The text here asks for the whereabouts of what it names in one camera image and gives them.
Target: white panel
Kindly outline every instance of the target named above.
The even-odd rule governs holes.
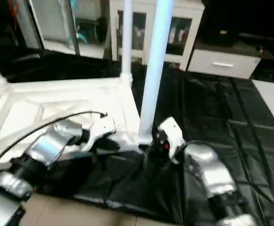
[[[38,107],[39,106],[36,104],[24,101],[20,101],[18,103],[15,102],[12,105],[0,130],[0,139],[32,125],[34,123]]]

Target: glass cabinet door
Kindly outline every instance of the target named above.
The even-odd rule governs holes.
[[[120,60],[119,56],[122,55],[123,8],[123,1],[110,0],[113,60]],[[150,48],[154,11],[155,4],[152,2],[133,3],[132,58],[142,59],[143,64],[147,60],[146,51]]]
[[[67,13],[66,0],[32,0],[44,48],[75,54],[69,23],[74,21],[79,52],[82,56],[103,58],[108,30],[108,2],[69,0],[73,20]]]
[[[186,70],[201,17],[200,10],[174,7],[165,61]]]
[[[173,17],[171,20],[166,53],[183,55],[192,19]]]
[[[118,11],[117,43],[122,48],[123,11]],[[143,50],[146,13],[133,13],[132,49]]]

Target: white cabinet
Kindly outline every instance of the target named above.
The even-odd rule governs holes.
[[[259,57],[195,49],[188,71],[248,79],[259,62]]]
[[[112,58],[121,60],[123,0],[110,0]],[[147,64],[154,25],[155,0],[133,0],[133,61]],[[175,0],[165,61],[186,70],[204,11],[200,0]]]

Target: black cable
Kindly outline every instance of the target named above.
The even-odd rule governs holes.
[[[270,189],[271,189],[271,193],[272,195],[274,196],[274,177],[273,177],[273,174],[272,174],[272,171],[270,169],[270,166],[268,164],[268,160],[267,160],[267,157],[263,151],[263,147],[262,147],[262,144],[259,140],[259,137],[258,135],[256,134],[256,131],[255,131],[255,126],[254,124],[252,123],[250,117],[248,116],[246,110],[245,110],[245,105],[244,105],[244,102],[242,101],[242,98],[241,98],[241,95],[237,89],[237,86],[236,84],[233,82],[233,80],[231,79],[231,84],[232,84],[232,87],[236,93],[236,96],[238,98],[238,101],[239,101],[239,104],[240,104],[240,107],[244,113],[244,116],[250,126],[250,130],[251,130],[251,133],[253,135],[253,138],[254,138],[254,141],[257,145],[257,148],[258,148],[258,151],[259,151],[259,154],[260,154],[260,157],[261,157],[261,160],[262,160],[262,164],[264,166],[264,170],[265,170],[265,173],[266,173],[266,177],[267,177],[267,180],[268,180],[268,183],[269,183],[269,186],[270,186]]]
[[[79,112],[79,113],[74,113],[74,114],[69,114],[67,116],[64,116],[64,117],[60,117],[60,118],[57,118],[57,119],[54,119],[48,123],[45,123],[35,129],[33,129],[32,131],[30,131],[29,133],[23,135],[22,137],[20,137],[19,139],[17,139],[15,142],[13,142],[11,145],[9,145],[3,152],[0,153],[0,159],[10,150],[12,149],[15,145],[17,145],[19,142],[21,142],[22,140],[24,140],[25,138],[27,138],[28,136],[30,136],[31,134],[35,133],[36,131],[39,131],[40,129],[46,127],[46,126],[49,126],[53,123],[56,123],[58,121],[61,121],[61,120],[65,120],[69,117],[72,117],[72,116],[75,116],[75,115],[79,115],[79,114],[92,114],[92,113],[96,113],[96,114],[100,114],[101,117],[104,117],[106,116],[106,114],[102,113],[102,112],[97,112],[97,111],[84,111],[84,112]]]

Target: wire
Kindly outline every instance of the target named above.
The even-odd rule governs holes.
[[[57,119],[54,119],[50,122],[47,122],[35,129],[33,129],[32,131],[30,131],[29,133],[21,136],[19,139],[17,139],[15,142],[13,142],[11,145],[9,145],[6,149],[4,149],[3,152],[0,153],[0,159],[10,150],[12,149],[14,146],[16,146],[19,142],[21,142],[22,140],[24,140],[25,138],[27,138],[28,136],[30,136],[31,134],[35,133],[36,131],[39,131],[40,129],[46,127],[46,126],[49,126],[53,123],[56,123],[58,121],[61,121],[61,120],[65,120],[69,117],[72,117],[72,116],[75,116],[75,115],[79,115],[79,114],[92,114],[92,113],[96,113],[96,114],[100,114],[101,117],[104,117],[104,116],[107,116],[107,114],[104,114],[102,112],[98,112],[98,111],[84,111],[84,112],[79,112],[79,113],[74,113],[74,114],[69,114],[67,116],[64,116],[64,117],[60,117],[60,118],[57,118]]]

